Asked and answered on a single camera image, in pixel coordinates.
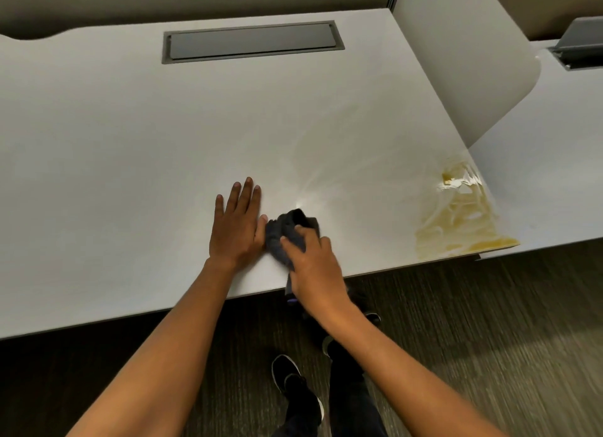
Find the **person's left hand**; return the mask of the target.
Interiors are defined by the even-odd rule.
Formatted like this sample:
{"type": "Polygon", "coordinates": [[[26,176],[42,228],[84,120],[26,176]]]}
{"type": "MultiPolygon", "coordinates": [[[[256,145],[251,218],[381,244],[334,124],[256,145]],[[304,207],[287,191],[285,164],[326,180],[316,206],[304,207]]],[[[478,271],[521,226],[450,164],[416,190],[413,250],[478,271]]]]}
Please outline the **person's left hand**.
{"type": "Polygon", "coordinates": [[[254,185],[253,218],[246,224],[237,224],[237,201],[244,182],[235,182],[227,198],[224,197],[224,229],[215,229],[215,212],[209,242],[210,267],[237,273],[258,260],[263,250],[254,247],[254,235],[260,214],[262,192],[254,185]]]}

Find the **person's right hand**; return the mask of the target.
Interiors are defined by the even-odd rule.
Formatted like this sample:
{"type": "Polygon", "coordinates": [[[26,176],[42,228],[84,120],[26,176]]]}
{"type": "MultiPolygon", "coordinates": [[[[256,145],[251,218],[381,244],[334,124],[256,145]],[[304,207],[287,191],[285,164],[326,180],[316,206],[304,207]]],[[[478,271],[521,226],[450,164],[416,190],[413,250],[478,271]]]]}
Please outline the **person's right hand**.
{"type": "Polygon", "coordinates": [[[291,272],[292,291],[305,311],[329,330],[351,308],[341,267],[328,237],[300,225],[296,231],[305,239],[306,251],[291,272]]]}

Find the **dark grey cleaning cloth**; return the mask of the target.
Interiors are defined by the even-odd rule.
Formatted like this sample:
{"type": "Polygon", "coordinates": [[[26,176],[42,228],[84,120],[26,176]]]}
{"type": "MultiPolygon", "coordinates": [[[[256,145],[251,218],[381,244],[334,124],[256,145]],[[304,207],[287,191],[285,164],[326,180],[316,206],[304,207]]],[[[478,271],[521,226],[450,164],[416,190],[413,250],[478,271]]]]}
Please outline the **dark grey cleaning cloth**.
{"type": "Polygon", "coordinates": [[[300,308],[298,299],[292,291],[291,272],[294,265],[286,251],[282,248],[281,237],[286,237],[301,251],[305,251],[305,240],[296,231],[296,226],[313,229],[320,236],[320,225],[317,218],[307,217],[299,208],[281,214],[275,220],[269,220],[265,227],[265,249],[274,259],[284,265],[288,270],[288,280],[285,286],[285,300],[290,307],[300,308]]]}

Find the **person's left forearm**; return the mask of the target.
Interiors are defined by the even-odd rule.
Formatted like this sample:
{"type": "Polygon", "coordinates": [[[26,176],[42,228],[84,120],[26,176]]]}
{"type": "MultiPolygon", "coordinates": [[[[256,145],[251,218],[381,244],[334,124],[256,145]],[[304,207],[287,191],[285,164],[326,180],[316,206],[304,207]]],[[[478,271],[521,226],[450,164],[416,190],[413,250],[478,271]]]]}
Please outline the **person's left forearm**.
{"type": "Polygon", "coordinates": [[[232,259],[208,258],[188,291],[66,437],[179,437],[235,273],[232,259]]]}

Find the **person's right forearm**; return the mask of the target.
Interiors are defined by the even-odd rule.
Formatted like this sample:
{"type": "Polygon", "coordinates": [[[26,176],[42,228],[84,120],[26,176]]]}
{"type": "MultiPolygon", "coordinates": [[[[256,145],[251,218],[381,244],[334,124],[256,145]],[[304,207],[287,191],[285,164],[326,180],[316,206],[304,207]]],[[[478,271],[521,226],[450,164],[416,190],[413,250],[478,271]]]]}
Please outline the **person's right forearm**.
{"type": "Polygon", "coordinates": [[[412,437],[508,437],[350,301],[316,319],[368,374],[412,437]]]}

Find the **person's black right shoe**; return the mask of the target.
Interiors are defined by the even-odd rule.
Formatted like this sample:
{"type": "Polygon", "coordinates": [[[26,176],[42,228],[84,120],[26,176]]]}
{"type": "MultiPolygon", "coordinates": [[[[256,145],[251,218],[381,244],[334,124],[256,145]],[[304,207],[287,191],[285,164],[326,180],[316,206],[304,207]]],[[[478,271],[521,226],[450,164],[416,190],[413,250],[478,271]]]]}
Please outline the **person's black right shoe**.
{"type": "MultiPolygon", "coordinates": [[[[373,305],[370,304],[366,294],[362,290],[346,284],[346,292],[351,302],[362,312],[368,321],[377,327],[381,325],[382,319],[380,315],[373,308],[373,305]]],[[[317,346],[325,356],[331,358],[329,346],[334,342],[334,338],[329,335],[328,332],[324,330],[309,313],[307,313],[307,311],[302,313],[302,317],[305,328],[313,344],[317,346]]]]}

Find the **person's black shoe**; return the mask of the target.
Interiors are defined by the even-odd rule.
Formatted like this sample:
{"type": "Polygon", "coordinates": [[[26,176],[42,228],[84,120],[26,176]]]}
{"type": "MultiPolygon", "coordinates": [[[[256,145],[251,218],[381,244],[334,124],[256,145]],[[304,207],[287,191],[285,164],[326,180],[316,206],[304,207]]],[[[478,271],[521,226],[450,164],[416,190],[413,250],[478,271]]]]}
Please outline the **person's black shoe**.
{"type": "MultiPolygon", "coordinates": [[[[300,375],[301,377],[304,377],[304,376],[302,376],[302,373],[298,369],[298,366],[293,361],[293,359],[291,359],[291,357],[289,357],[285,354],[280,354],[277,357],[275,357],[275,359],[273,360],[273,362],[271,364],[271,373],[272,373],[272,377],[273,377],[275,385],[277,386],[277,388],[280,390],[280,392],[284,396],[285,396],[285,394],[284,394],[285,393],[285,380],[286,380],[287,376],[289,376],[290,374],[297,374],[297,375],[300,375]]],[[[321,405],[323,408],[323,419],[324,419],[324,407],[323,407],[322,403],[321,403],[321,405]]]]}
{"type": "MultiPolygon", "coordinates": [[[[373,308],[373,305],[370,304],[366,294],[362,290],[346,284],[346,292],[351,302],[362,312],[368,321],[377,327],[381,325],[382,319],[380,315],[373,308]]],[[[329,346],[334,342],[334,338],[329,335],[328,332],[324,330],[309,313],[307,313],[307,311],[302,313],[302,317],[305,328],[313,344],[317,346],[325,356],[331,358],[329,346]]]]}

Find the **person's black left shoe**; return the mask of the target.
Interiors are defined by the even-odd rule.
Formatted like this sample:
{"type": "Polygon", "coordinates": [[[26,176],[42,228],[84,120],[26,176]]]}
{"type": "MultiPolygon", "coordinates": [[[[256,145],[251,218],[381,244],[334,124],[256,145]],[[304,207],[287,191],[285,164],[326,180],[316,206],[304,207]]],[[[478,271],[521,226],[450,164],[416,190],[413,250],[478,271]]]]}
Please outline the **person's black left shoe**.
{"type": "MultiPolygon", "coordinates": [[[[300,375],[301,377],[304,377],[304,376],[302,376],[302,373],[298,369],[298,366],[293,361],[293,359],[291,359],[291,357],[289,357],[285,354],[280,354],[277,357],[275,357],[275,359],[273,360],[273,362],[271,364],[271,373],[272,373],[272,377],[273,377],[275,385],[277,386],[277,388],[280,390],[280,392],[284,396],[285,396],[285,394],[284,394],[285,393],[285,380],[286,380],[287,376],[289,376],[290,374],[297,374],[297,375],[300,375]]],[[[324,419],[324,407],[323,407],[322,403],[321,403],[321,405],[323,408],[323,419],[324,419]]]]}

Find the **person's dark left trouser leg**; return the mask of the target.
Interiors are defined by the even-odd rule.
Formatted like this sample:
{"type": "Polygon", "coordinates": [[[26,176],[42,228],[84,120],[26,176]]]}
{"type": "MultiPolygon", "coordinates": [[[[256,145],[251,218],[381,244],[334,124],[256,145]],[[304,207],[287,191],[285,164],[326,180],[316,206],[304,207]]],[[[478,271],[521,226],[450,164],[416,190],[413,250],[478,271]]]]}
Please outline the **person's dark left trouser leg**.
{"type": "Polygon", "coordinates": [[[318,437],[323,408],[306,379],[297,374],[287,376],[284,394],[288,399],[285,421],[271,437],[318,437]]]}

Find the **person's dark trouser leg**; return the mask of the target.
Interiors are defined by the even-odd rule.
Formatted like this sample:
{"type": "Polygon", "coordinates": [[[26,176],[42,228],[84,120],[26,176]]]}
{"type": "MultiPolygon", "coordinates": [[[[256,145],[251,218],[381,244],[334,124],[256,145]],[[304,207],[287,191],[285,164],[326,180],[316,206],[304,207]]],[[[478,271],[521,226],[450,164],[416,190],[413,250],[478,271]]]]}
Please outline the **person's dark trouser leg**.
{"type": "Polygon", "coordinates": [[[306,379],[297,374],[287,376],[284,394],[288,399],[285,421],[271,437],[318,437],[323,408],[306,379]]]}
{"type": "Polygon", "coordinates": [[[332,437],[388,437],[370,395],[364,370],[336,341],[325,345],[330,366],[329,420],[332,437]]]}

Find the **person's dark right trouser leg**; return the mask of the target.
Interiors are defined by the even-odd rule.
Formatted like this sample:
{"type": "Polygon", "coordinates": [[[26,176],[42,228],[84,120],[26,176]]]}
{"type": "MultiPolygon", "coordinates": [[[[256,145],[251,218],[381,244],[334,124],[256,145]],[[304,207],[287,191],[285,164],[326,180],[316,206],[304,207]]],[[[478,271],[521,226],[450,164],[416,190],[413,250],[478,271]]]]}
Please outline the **person's dark right trouser leg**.
{"type": "Polygon", "coordinates": [[[370,395],[364,370],[336,341],[325,345],[330,366],[329,420],[332,437],[388,437],[370,395]]]}

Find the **yellow liquid spill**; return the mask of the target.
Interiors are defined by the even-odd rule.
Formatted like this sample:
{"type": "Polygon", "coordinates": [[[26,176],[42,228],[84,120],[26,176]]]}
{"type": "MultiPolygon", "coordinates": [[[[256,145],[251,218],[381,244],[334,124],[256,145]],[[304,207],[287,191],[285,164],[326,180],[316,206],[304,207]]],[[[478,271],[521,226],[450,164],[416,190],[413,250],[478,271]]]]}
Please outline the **yellow liquid spill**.
{"type": "Polygon", "coordinates": [[[447,163],[429,182],[414,235],[417,258],[423,262],[520,244],[504,233],[479,172],[469,161],[459,159],[447,163]]]}

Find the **white desk divider panel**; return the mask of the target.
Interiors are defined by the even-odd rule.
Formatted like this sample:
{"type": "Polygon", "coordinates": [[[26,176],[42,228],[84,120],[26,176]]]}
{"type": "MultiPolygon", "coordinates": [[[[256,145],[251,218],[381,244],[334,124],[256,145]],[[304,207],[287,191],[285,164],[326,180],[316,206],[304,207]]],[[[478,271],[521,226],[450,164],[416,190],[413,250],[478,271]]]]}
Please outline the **white desk divider panel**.
{"type": "Polygon", "coordinates": [[[393,16],[467,148],[537,84],[539,57],[498,0],[397,0],[393,16]]]}

